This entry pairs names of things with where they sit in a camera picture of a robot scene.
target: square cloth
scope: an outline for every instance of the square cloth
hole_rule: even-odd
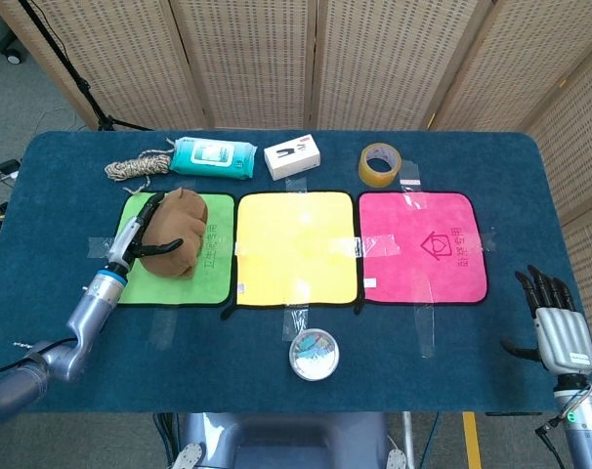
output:
[[[137,215],[151,192],[140,192],[127,199],[118,231]],[[223,193],[202,193],[209,218],[198,264],[192,278],[163,278],[148,272],[138,259],[127,276],[121,305],[218,305],[231,291],[233,261],[234,200]]]
[[[366,300],[476,303],[485,298],[481,237],[465,195],[364,193],[359,223]]]
[[[354,209],[343,192],[267,192],[237,206],[237,301],[346,304],[358,293]]]

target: round container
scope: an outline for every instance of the round container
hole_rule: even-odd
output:
[[[389,171],[377,171],[369,165],[372,159],[385,161]],[[386,188],[401,170],[402,158],[397,149],[387,144],[371,144],[363,149],[359,159],[359,177],[372,188]]]
[[[331,334],[322,329],[305,329],[289,347],[289,363],[307,381],[330,376],[339,362],[339,347]]]

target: plush toy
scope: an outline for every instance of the plush toy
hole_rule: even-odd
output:
[[[168,192],[152,216],[142,244],[164,244],[178,237],[183,244],[166,254],[140,258],[142,265],[159,277],[192,277],[206,224],[207,205],[200,195],[182,188]]]

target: robot finger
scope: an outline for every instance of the robot finger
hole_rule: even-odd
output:
[[[552,278],[547,277],[546,282],[550,288],[550,294],[552,295],[552,301],[554,302],[555,307],[561,310],[564,309],[566,307],[566,300],[561,294],[561,290]]]
[[[539,302],[541,306],[545,308],[553,307],[554,305],[552,304],[552,298],[550,297],[549,287],[546,282],[547,277],[535,266],[529,266],[529,272],[534,279],[535,289],[539,294]]]
[[[568,288],[566,283],[562,281],[560,278],[553,278],[552,280],[557,285],[557,288],[561,293],[561,297],[564,300],[565,308],[569,309],[570,311],[576,311],[576,308],[573,305],[573,299],[571,298],[570,289]]]
[[[535,318],[535,310],[539,308],[539,299],[537,298],[537,292],[534,289],[532,280],[522,274],[521,272],[515,272],[515,278],[522,284],[522,289],[527,297],[527,303],[529,304],[530,314],[532,318]]]

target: wheel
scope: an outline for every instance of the wheel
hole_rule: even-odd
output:
[[[21,53],[19,51],[17,51],[16,49],[6,50],[5,51],[5,58],[7,59],[7,62],[9,62],[12,65],[18,65],[22,62]]]

